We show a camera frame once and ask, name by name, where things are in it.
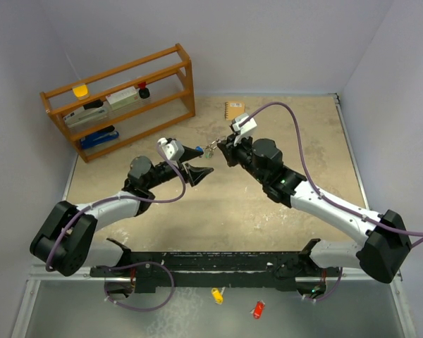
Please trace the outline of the metal keyring with carabiner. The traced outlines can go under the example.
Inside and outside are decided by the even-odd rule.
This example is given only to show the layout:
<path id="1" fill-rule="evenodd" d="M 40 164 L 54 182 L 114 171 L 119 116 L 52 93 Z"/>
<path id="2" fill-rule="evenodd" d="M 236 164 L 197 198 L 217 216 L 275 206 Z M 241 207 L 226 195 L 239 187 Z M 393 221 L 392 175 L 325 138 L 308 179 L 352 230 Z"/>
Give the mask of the metal keyring with carabiner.
<path id="1" fill-rule="evenodd" d="M 213 152 L 218 147 L 220 141 L 220 139 L 215 139 L 210 144 L 206 145 L 204 149 L 206 151 Z"/>

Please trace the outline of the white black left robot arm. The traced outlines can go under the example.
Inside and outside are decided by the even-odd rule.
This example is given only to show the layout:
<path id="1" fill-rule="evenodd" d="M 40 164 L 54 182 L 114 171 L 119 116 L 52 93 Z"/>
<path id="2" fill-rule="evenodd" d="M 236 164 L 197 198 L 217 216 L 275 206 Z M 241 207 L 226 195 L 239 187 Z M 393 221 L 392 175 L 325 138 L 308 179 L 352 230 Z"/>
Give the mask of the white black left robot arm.
<path id="1" fill-rule="evenodd" d="M 44 262 L 48 272 L 68 277 L 89 263 L 97 230 L 142 215 L 152 204 L 162 202 L 152 193 L 153 188 L 174 178 L 184 187 L 194 187 L 213 172 L 210 167 L 191 166 L 188 161 L 202 151 L 174 139 L 157 150 L 163 161 L 155 165 L 146 156 L 134 158 L 118 193 L 88 204 L 60 201 L 52 208 L 30 244 L 30 253 Z"/>

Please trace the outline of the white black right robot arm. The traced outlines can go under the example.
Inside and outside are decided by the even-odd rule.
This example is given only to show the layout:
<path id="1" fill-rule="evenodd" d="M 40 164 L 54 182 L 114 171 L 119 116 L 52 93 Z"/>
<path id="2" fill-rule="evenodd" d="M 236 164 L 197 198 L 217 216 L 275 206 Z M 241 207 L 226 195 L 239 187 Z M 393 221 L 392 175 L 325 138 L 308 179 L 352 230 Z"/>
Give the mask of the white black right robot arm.
<path id="1" fill-rule="evenodd" d="M 378 282 L 390 283 L 412 249 L 402 217 L 360 208 L 314 186 L 310 179 L 283 163 L 272 139 L 235 142 L 230 135 L 218 143 L 228 166 L 239 165 L 273 202 L 323 220 L 348 235 L 349 243 L 318 241 L 299 260 L 301 271 L 316 275 L 323 268 L 359 268 Z"/>

